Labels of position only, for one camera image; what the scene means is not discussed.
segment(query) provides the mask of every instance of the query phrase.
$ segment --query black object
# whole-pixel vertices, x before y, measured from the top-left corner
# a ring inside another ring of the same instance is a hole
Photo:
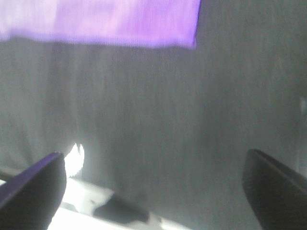
[[[307,230],[307,179],[302,175],[249,150],[243,188],[264,230]]]
[[[94,216],[119,224],[128,224],[137,220],[146,223],[149,212],[113,195],[105,205],[95,209]]]
[[[0,187],[0,230],[46,230],[66,188],[62,153],[51,153]]]

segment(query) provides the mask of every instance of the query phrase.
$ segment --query gray fabric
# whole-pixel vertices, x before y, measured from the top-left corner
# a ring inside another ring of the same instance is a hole
[[[0,44],[0,166],[76,141],[87,181],[193,229],[259,230],[243,163],[258,148],[299,169],[306,12],[305,0],[204,0],[194,51]]]

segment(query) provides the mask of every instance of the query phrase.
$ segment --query bright light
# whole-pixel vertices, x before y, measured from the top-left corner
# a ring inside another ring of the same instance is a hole
[[[83,167],[84,148],[80,145],[80,151],[75,143],[70,153],[65,157],[65,171],[67,177],[76,175]]]

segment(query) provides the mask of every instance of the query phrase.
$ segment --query purple fabric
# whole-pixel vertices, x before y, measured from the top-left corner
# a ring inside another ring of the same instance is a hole
[[[201,0],[0,0],[0,41],[195,47]]]

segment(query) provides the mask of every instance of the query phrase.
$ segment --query gray surface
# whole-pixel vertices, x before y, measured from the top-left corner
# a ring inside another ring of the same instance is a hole
[[[194,229],[259,230],[245,153],[302,167],[306,12],[305,0],[204,0],[194,51],[0,44],[0,166],[77,141],[88,181]]]

